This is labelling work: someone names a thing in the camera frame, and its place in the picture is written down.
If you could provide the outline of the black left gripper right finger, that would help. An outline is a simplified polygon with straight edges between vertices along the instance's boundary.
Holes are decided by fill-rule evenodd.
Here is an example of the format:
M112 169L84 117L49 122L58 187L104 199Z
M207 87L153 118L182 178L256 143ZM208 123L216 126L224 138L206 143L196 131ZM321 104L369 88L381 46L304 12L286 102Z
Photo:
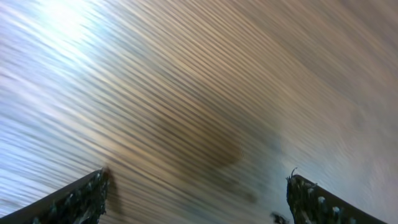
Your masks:
M293 219L272 212L278 224L386 224L386 222L352 206L318 184L298 174L286 178L286 199Z

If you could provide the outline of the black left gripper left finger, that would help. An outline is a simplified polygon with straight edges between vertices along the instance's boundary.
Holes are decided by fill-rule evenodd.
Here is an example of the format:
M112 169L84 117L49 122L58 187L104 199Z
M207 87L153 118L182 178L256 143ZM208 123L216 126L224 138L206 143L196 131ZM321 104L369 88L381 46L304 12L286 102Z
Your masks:
M96 170L1 218L1 224L97 224L106 213L109 170Z

